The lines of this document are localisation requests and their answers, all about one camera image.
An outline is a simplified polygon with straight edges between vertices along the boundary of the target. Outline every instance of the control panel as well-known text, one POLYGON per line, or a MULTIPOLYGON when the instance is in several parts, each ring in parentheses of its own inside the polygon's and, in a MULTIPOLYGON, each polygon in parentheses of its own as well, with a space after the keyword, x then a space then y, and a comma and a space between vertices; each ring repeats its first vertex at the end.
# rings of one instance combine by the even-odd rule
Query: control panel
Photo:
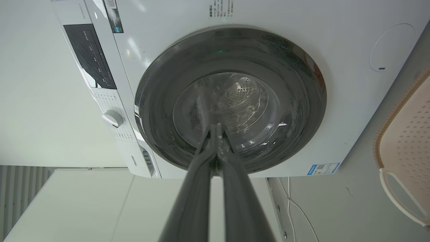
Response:
POLYGON ((64 25, 82 70, 91 87, 116 89, 108 62, 92 24, 64 25))

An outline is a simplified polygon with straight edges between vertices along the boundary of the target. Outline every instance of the power cord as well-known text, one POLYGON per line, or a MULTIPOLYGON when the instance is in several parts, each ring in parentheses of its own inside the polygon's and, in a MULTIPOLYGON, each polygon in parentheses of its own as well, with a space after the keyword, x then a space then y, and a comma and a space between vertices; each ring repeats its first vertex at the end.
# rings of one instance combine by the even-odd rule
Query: power cord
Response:
POLYGON ((288 206, 287 206, 287 214, 288 214, 288 218, 290 219, 290 223, 291 223, 291 227, 292 227, 292 229, 293 229, 293 237, 294 237, 294 242, 296 242, 296 238, 295 238, 295 230, 294 230, 294 224, 293 224, 293 221, 292 221, 292 219, 291 219, 291 214, 290 214, 290 203, 292 203, 294 206, 296 206, 299 210, 300 210, 300 212, 303 214, 303 216, 306 218, 306 220, 307 220, 307 223, 309 224, 309 226, 310 226, 310 228, 312 229, 312 233, 313 233, 313 236, 315 236, 315 239, 316 239, 316 241, 317 242, 319 242, 319 240, 318 240, 318 237, 316 236, 316 233, 315 233, 315 230, 313 229, 313 227, 312 227, 312 224, 310 224, 310 221, 309 221, 309 219, 307 218, 307 216, 304 214, 304 212, 303 212, 303 210, 291 199, 291 191, 290 191, 290 177, 288 177, 288 194, 287 194, 287 192, 285 191, 285 187, 284 187, 284 185, 282 184, 282 182, 281 182, 281 179, 278 177, 278 181, 279 181, 279 183, 281 184, 281 187, 282 187, 282 190, 284 191, 284 194, 285 194, 285 196, 287 197, 287 199, 288 199, 288 206))

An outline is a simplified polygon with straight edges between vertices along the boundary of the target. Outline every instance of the washing machine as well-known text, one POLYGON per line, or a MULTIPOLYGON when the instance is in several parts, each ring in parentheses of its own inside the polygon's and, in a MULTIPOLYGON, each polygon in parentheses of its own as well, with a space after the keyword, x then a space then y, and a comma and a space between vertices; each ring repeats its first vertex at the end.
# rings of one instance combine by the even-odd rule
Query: washing machine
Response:
POLYGON ((428 0, 53 0, 129 170, 183 178, 204 124, 250 177, 336 172, 430 19, 428 0))

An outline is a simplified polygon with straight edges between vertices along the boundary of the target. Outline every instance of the label sticker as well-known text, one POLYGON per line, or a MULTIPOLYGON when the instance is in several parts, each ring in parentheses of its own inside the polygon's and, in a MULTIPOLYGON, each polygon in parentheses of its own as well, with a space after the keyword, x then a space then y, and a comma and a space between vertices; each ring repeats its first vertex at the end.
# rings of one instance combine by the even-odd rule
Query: label sticker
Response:
POLYGON ((233 17, 234 0, 208 0, 209 18, 231 18, 233 17))
POLYGON ((117 8, 117 2, 115 0, 104 0, 103 4, 106 9, 109 23, 111 24, 112 33, 124 33, 120 13, 117 8))
POLYGON ((333 174, 338 168, 340 163, 331 164, 315 164, 311 167, 307 175, 322 175, 322 174, 333 174))

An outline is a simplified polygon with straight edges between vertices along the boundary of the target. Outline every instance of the brand logo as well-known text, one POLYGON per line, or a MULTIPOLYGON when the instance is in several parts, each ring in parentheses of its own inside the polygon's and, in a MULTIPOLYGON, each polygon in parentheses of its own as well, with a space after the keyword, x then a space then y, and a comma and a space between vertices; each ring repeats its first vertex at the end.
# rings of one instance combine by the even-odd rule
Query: brand logo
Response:
POLYGON ((132 156, 133 159, 133 163, 135 164, 135 166, 137 166, 136 160, 134 159, 134 157, 132 156))
POLYGON ((79 4, 79 8, 81 9, 82 17, 85 19, 85 14, 83 13, 82 6, 79 4))

